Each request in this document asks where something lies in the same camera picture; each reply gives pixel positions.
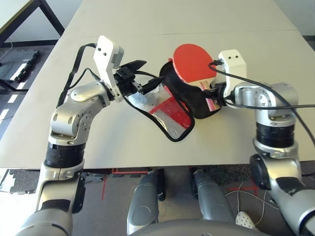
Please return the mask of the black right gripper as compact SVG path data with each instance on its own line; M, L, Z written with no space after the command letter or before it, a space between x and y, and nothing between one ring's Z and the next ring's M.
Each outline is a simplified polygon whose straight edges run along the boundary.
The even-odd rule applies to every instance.
M212 89L202 91L204 97L208 98L209 107L226 106L223 95L225 88L226 83L216 83Z

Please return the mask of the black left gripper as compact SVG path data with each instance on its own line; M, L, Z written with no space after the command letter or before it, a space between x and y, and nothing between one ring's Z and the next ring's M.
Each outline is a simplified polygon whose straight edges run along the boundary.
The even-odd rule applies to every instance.
M147 94L158 87L164 77L155 77L149 80L144 86L135 81L136 71L146 64L145 60L134 60L120 66L114 74L116 85L122 96L130 96L137 92Z

